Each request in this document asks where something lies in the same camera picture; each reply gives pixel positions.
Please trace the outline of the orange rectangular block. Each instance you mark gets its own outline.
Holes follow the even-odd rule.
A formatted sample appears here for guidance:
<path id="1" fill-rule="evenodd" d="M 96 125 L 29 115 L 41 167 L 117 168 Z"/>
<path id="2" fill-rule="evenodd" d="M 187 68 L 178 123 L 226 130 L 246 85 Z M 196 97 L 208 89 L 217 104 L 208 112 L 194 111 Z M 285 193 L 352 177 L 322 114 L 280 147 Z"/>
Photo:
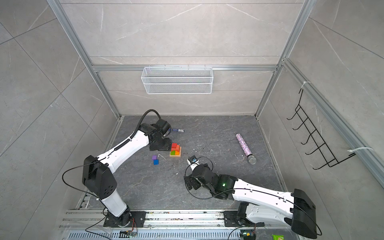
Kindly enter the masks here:
<path id="1" fill-rule="evenodd" d="M 180 152 L 180 146 L 178 145 L 176 149 L 172 149 L 172 151 L 179 151 Z"/>

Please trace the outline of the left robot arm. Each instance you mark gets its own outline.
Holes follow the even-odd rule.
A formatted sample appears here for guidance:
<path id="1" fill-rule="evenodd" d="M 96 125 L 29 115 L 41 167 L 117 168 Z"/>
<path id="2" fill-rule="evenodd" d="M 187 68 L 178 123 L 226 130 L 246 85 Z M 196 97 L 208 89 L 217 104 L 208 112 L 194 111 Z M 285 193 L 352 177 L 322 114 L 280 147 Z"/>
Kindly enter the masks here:
<path id="1" fill-rule="evenodd" d="M 150 151 L 170 152 L 172 140 L 167 137 L 171 125 L 153 109 L 147 110 L 140 118 L 132 134 L 109 151 L 94 157 L 88 156 L 79 166 L 83 169 L 82 183 L 87 194 L 97 198 L 108 210 L 119 227 L 132 221 L 130 208 L 117 191 L 116 170 L 137 151 L 149 146 Z"/>

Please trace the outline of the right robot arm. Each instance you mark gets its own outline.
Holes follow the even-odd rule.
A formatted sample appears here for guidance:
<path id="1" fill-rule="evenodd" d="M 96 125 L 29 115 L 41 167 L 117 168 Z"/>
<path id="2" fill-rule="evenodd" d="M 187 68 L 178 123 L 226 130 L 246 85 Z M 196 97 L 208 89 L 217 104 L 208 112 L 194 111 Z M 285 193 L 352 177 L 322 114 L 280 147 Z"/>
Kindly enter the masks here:
<path id="1" fill-rule="evenodd" d="M 217 175 L 213 164 L 201 163 L 196 156 L 188 158 L 192 170 L 185 175 L 187 191 L 204 188 L 212 199 L 240 203 L 235 224 L 244 227 L 282 226 L 299 236 L 316 239 L 323 232 L 317 224 L 316 205 L 302 190 L 274 191 L 247 183 L 230 175 Z"/>

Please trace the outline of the blue marker pen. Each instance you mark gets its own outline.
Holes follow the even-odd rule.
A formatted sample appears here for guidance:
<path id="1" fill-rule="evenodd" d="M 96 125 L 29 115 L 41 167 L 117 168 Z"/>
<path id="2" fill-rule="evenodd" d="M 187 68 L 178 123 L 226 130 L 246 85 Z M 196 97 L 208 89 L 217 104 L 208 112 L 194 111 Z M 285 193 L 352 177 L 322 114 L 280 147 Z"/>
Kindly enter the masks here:
<path id="1" fill-rule="evenodd" d="M 185 132 L 185 130 L 183 130 L 183 129 L 175 129 L 175 128 L 172 128 L 171 131 L 172 132 L 180 132 L 180 133 L 184 133 Z"/>

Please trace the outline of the glitter purple tube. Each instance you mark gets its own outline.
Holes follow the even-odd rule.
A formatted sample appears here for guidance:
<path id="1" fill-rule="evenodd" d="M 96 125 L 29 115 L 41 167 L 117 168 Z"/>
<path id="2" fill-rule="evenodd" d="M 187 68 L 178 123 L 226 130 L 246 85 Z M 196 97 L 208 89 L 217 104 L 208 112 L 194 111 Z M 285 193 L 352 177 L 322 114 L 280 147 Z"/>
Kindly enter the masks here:
<path id="1" fill-rule="evenodd" d="M 245 142 L 245 140 L 243 139 L 243 137 L 240 133 L 236 134 L 236 139 L 237 139 L 238 143 L 240 144 L 240 146 L 241 146 L 241 148 L 242 148 L 242 150 L 246 156 L 248 163 L 251 165 L 255 165 L 257 163 L 257 159 L 253 155 L 253 153 L 251 152 L 250 148 L 248 147 L 247 143 Z"/>

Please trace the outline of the green packet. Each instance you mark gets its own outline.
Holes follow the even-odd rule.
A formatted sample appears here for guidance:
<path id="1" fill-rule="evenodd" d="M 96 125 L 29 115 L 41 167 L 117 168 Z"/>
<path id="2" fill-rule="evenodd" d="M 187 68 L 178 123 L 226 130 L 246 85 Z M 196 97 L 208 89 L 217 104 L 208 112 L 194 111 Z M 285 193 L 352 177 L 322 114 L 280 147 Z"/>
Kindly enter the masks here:
<path id="1" fill-rule="evenodd" d="M 283 235 L 272 235 L 273 240 L 285 240 Z"/>

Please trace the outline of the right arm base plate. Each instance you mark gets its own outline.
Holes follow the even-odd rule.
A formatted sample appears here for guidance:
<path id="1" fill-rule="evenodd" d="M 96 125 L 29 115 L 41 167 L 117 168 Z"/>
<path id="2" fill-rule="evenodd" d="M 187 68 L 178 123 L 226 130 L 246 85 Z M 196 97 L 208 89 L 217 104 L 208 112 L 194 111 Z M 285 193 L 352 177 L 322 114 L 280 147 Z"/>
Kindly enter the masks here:
<path id="1" fill-rule="evenodd" d="M 224 211 L 224 225 L 225 227 L 264 227 L 265 223 L 252 223 L 247 220 L 245 214 L 239 214 L 237 211 Z"/>

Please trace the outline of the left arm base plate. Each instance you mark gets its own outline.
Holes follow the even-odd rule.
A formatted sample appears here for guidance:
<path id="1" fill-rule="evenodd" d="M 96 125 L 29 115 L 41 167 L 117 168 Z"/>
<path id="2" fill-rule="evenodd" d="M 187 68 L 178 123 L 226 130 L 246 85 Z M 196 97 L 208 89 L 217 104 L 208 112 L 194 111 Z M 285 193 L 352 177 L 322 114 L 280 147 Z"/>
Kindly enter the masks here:
<path id="1" fill-rule="evenodd" d="M 115 217 L 111 213 L 107 213 L 106 220 L 103 227 L 111 228 L 128 228 L 137 227 L 142 228 L 146 219 L 147 212 L 145 211 L 133 211 L 124 212 L 120 217 Z"/>

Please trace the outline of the aluminium mounting rail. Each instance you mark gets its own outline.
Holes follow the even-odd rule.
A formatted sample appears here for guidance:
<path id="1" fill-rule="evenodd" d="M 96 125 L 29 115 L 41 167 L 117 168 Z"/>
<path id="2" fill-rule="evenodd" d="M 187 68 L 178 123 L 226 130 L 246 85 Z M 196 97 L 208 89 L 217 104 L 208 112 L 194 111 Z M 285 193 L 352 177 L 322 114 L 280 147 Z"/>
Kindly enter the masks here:
<path id="1" fill-rule="evenodd" d="M 247 220 L 252 223 L 265 223 L 259 228 L 290 228 L 290 220 L 272 210 L 251 207 L 248 213 L 244 207 L 238 210 L 131 210 L 145 211 L 146 219 L 142 228 L 171 229 L 171 228 L 225 228 L 224 211 L 237 211 L 245 214 Z M 80 229 L 93 224 L 103 227 L 107 214 L 102 210 L 69 210 L 59 223 L 59 229 Z"/>

